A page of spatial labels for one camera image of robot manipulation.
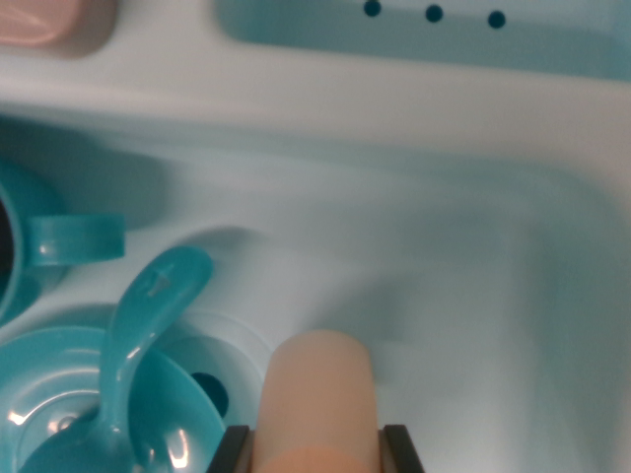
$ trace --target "tan cylindrical object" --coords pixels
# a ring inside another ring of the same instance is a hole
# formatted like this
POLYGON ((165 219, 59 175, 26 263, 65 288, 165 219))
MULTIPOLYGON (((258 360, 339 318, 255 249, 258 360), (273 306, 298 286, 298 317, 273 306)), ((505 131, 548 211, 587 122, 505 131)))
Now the tan cylindrical object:
POLYGON ((368 350, 331 330, 295 336, 272 355, 252 473, 380 473, 368 350))
POLYGON ((117 0, 0 0, 0 45, 66 57, 109 37, 117 0))

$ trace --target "teal plastic cup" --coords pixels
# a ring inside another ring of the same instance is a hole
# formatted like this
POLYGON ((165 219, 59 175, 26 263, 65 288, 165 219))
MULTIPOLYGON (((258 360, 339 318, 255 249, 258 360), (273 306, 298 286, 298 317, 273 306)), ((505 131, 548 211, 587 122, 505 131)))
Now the teal plastic cup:
POLYGON ((124 254, 121 215, 69 215, 36 175, 0 159, 0 325, 52 289, 68 266, 124 254))

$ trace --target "dark dots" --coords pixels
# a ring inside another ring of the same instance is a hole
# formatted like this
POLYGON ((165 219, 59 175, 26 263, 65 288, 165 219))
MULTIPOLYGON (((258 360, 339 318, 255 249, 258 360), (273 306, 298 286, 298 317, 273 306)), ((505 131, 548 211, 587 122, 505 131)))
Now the dark dots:
POLYGON ((430 23, 438 23, 443 19, 443 9, 438 5, 430 5, 425 11, 425 18, 430 23))
POLYGON ((364 12, 366 15, 373 18, 382 12, 382 4, 379 3, 379 0, 368 0, 368 2, 364 4, 364 12))
POLYGON ((495 11, 489 15, 489 27, 498 30, 506 24, 506 16, 500 12, 495 11))
POLYGON ((192 377, 201 386, 210 400, 213 401, 219 415, 224 417, 228 412, 228 404, 230 401, 228 399, 228 391, 222 382, 206 372, 196 372, 192 377))

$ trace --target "teal ladle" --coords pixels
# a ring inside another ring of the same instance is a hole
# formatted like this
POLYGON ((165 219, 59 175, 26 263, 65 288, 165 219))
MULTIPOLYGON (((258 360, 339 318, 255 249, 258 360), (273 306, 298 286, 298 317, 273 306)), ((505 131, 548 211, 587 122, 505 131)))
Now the teal ladle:
POLYGON ((134 374, 151 344, 197 297, 211 273, 210 257, 187 246, 162 253, 143 269, 125 291, 105 337, 97 417, 76 421, 49 438, 20 473, 133 470, 128 404, 134 374))

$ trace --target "teal bowl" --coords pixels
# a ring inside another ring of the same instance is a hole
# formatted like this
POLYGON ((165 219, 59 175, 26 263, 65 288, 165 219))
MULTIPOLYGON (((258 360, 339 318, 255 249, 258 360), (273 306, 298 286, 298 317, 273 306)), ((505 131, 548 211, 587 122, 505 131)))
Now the teal bowl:
MULTIPOLYGON (((105 332, 58 327, 0 346, 0 471, 18 473, 46 439, 99 409, 105 332)), ((197 382, 152 350, 129 400, 134 452, 145 471, 204 473, 226 430, 197 382)))

